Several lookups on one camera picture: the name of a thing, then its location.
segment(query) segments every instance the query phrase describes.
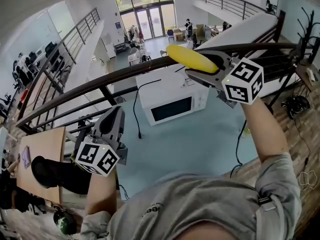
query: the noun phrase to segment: yellow plate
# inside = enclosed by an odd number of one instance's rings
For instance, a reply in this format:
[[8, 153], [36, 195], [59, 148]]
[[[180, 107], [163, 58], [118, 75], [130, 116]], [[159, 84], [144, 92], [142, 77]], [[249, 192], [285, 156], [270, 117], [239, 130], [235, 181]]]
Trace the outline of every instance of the yellow plate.
[[219, 68], [202, 54], [180, 45], [169, 45], [166, 48], [168, 56], [190, 69], [214, 74]]

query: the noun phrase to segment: gray t-shirt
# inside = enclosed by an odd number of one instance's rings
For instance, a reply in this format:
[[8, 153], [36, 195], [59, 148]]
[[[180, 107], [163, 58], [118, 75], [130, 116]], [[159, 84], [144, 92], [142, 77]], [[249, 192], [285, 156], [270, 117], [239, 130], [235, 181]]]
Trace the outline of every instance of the gray t-shirt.
[[301, 213], [300, 188], [288, 153], [267, 159], [255, 187], [210, 176], [168, 177], [136, 194], [112, 217], [105, 211], [88, 215], [81, 239], [104, 234], [110, 240], [173, 240], [190, 226], [212, 222], [236, 239], [256, 239], [258, 199], [275, 195], [284, 211], [284, 239], [293, 237]]

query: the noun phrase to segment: door frame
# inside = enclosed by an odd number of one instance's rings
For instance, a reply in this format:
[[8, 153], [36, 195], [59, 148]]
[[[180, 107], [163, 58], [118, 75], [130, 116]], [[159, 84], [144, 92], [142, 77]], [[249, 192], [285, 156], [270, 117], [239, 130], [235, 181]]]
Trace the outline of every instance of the door frame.
[[[158, 10], [159, 10], [160, 23], [161, 23], [161, 28], [162, 28], [162, 35], [160, 35], [160, 36], [155, 36], [154, 25], [153, 25], [153, 23], [152, 23], [152, 18], [151, 18], [151, 14], [150, 14], [150, 9], [156, 9], [156, 8], [158, 8]], [[146, 12], [146, 16], [147, 16], [147, 18], [148, 18], [148, 23], [149, 23], [150, 32], [151, 32], [151, 38], [145, 39], [145, 41], [152, 40], [152, 39], [156, 39], [156, 38], [163, 38], [163, 37], [165, 37], [164, 19], [163, 19], [163, 17], [162, 17], [161, 6], [156, 5], [156, 6], [152, 6], [152, 7], [147, 7], [147, 8], [142, 8], [142, 9], [139, 9], [139, 10], [135, 10], [135, 12], [134, 12], [134, 13], [135, 13], [135, 18], [136, 18], [138, 27], [139, 27], [140, 29], [142, 29], [142, 28], [141, 28], [140, 20], [139, 20], [139, 17], [138, 17], [138, 12], [142, 12], [142, 11], [145, 11], [145, 12]]]

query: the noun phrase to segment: purple object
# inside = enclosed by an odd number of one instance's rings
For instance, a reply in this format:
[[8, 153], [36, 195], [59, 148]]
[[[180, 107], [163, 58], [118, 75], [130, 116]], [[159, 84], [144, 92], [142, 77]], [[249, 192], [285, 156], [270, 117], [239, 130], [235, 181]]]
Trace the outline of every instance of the purple object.
[[30, 153], [29, 153], [29, 146], [25, 146], [23, 152], [22, 152], [22, 161], [24, 164], [24, 168], [28, 168], [28, 166], [30, 165]]

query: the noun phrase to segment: white cube with black markers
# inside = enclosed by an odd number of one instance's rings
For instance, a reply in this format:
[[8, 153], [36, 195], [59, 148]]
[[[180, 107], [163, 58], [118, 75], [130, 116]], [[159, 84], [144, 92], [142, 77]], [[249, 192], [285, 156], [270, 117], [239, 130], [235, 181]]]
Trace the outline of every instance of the white cube with black markers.
[[228, 100], [251, 105], [264, 86], [264, 68], [242, 58], [222, 80], [222, 86]]
[[120, 160], [109, 145], [81, 142], [75, 162], [91, 174], [107, 177]]

